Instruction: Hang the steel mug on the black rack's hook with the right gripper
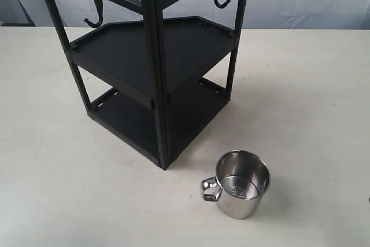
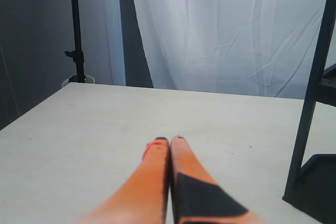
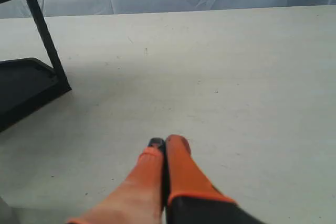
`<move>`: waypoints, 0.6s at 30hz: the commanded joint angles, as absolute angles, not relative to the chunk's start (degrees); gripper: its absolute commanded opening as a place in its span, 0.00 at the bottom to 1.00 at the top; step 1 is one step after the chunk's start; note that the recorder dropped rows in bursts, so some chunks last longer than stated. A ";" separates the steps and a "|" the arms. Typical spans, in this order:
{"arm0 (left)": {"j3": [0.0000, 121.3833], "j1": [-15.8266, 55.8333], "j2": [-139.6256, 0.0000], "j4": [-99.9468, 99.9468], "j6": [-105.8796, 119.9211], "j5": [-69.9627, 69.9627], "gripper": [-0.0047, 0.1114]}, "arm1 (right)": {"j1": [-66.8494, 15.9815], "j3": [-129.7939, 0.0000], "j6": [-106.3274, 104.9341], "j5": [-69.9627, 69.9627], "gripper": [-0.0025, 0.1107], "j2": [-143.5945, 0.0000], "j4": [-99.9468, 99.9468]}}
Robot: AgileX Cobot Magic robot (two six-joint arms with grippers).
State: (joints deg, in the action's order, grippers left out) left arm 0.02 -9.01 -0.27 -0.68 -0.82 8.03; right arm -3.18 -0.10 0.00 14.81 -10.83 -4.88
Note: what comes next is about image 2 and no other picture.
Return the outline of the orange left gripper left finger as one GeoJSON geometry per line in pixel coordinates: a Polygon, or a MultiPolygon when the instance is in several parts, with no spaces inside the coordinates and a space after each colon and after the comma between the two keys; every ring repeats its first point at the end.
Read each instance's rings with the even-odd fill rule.
{"type": "Polygon", "coordinates": [[[128,180],[78,223],[165,223],[170,144],[164,137],[149,142],[128,180]]]}

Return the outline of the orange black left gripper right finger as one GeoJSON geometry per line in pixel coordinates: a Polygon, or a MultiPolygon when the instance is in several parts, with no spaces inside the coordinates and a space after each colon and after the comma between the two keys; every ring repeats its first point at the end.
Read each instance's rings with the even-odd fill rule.
{"type": "Polygon", "coordinates": [[[170,145],[175,223],[265,223],[227,194],[181,136],[170,145]]]}

